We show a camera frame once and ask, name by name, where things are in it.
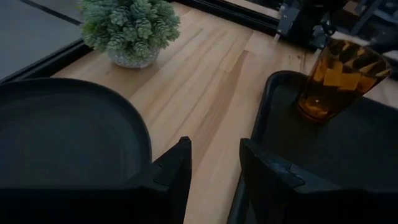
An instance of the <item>wood grain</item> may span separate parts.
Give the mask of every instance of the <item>wood grain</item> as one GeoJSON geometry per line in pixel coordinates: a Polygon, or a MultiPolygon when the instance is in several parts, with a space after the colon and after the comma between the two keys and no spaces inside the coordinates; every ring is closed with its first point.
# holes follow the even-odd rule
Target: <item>wood grain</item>
{"type": "Polygon", "coordinates": [[[92,52],[54,77],[99,83],[127,98],[146,122],[152,160],[189,136],[193,175],[185,223],[225,223],[240,173],[239,140],[251,135],[267,78],[278,70],[308,72],[315,57],[247,27],[173,5],[181,35],[155,64],[128,70],[92,52]]]}

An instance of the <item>black tray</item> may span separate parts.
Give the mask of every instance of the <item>black tray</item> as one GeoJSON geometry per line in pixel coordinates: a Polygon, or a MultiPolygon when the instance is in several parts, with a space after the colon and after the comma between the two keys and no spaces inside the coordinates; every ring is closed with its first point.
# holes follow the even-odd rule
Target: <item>black tray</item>
{"type": "Polygon", "coordinates": [[[113,90],[43,78],[0,95],[0,188],[119,185],[150,164],[144,121],[113,90]]]}
{"type": "MultiPolygon", "coordinates": [[[[251,139],[343,189],[398,189],[398,111],[360,98],[325,125],[305,121],[292,103],[306,79],[290,71],[269,77],[251,139]]],[[[255,222],[241,177],[228,223],[255,222]]]]}

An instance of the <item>plant pot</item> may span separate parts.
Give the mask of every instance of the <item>plant pot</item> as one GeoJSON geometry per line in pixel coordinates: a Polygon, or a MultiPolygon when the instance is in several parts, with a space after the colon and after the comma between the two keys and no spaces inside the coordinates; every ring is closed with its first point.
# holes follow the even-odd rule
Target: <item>plant pot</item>
{"type": "Polygon", "coordinates": [[[149,57],[140,60],[129,60],[123,54],[113,51],[107,51],[109,58],[116,65],[124,68],[145,68],[146,66],[154,63],[159,55],[160,49],[150,50],[149,57]]]}

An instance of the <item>green succulent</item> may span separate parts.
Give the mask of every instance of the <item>green succulent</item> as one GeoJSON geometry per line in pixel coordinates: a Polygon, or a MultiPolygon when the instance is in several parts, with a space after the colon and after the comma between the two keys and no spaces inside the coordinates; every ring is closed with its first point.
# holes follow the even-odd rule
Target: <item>green succulent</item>
{"type": "Polygon", "coordinates": [[[180,35],[180,18],[163,0],[81,0],[79,9],[86,45],[123,53],[131,60],[166,48],[180,35]]]}

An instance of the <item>glass cup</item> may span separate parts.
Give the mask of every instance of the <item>glass cup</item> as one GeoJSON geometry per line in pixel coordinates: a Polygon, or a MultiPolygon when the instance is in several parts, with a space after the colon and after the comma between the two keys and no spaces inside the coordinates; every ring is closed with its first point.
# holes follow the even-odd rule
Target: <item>glass cup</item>
{"type": "Polygon", "coordinates": [[[388,77],[391,69],[375,51],[331,39],[297,97],[297,108],[312,121],[326,122],[388,77]]]}

